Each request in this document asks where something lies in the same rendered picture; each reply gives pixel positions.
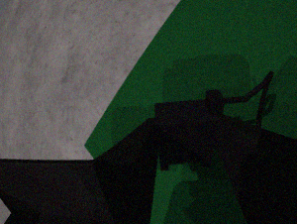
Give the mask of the green circuit board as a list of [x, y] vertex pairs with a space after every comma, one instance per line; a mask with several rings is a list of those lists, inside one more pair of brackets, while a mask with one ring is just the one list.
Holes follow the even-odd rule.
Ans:
[[[180, 0], [125, 77], [85, 143], [93, 158], [120, 143], [155, 103], [248, 95], [273, 71], [261, 129], [297, 140], [297, 0]], [[214, 147], [201, 162], [161, 171], [149, 224], [247, 224]]]

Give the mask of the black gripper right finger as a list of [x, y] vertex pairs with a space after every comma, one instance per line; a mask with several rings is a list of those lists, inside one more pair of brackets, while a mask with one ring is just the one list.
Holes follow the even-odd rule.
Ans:
[[297, 140], [222, 115], [216, 150], [247, 224], [297, 224]]

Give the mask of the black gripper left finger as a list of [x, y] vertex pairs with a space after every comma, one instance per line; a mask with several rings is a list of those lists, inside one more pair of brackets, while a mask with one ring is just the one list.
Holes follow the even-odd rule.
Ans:
[[149, 224], [157, 168], [155, 117], [96, 160], [0, 160], [0, 199], [11, 211]]

